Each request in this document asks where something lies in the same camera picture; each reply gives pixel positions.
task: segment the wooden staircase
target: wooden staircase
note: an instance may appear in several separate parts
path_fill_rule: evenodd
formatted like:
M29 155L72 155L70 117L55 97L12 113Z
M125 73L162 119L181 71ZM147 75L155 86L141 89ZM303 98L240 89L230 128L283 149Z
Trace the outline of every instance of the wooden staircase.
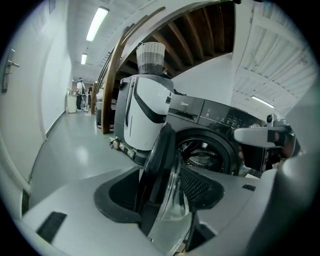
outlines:
M235 7L232 1L207 3L180 13L149 34L143 42L165 45L164 67L174 78L218 56L231 53L235 39ZM122 62L115 87L122 78L138 74L136 48Z

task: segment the corridor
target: corridor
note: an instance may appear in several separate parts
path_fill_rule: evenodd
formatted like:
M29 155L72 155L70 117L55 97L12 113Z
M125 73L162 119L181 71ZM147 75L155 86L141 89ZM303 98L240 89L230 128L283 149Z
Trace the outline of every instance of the corridor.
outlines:
M29 207L65 184L105 172L135 166L124 153L109 146L109 137L87 112L64 114L44 142L35 161Z

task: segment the control panel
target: control panel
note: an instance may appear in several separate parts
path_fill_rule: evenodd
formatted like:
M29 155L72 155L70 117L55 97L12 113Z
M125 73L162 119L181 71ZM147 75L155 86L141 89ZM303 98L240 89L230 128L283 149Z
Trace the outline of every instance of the control panel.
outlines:
M208 119L229 128L264 127L265 122L240 109L205 100L200 118Z

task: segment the person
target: person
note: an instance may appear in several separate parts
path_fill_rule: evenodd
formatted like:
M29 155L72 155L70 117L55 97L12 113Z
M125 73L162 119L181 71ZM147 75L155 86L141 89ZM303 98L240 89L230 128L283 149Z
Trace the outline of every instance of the person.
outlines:
M85 84L83 83L82 77L78 78L78 83L76 84L76 110L81 111L81 101L82 94L86 91Z
M88 107L89 108L91 107L92 86L93 86L93 84L91 84L89 89L88 89Z

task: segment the washing machine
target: washing machine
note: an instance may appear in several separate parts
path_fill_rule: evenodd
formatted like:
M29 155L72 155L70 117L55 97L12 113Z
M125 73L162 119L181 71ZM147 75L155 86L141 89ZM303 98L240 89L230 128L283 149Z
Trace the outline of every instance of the washing machine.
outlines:
M236 128L265 126L264 121L247 112L215 101L175 94L166 121L176 131L176 150L181 152L186 166L236 176L244 163L248 168L263 169L266 159L263 148L242 145L232 139Z

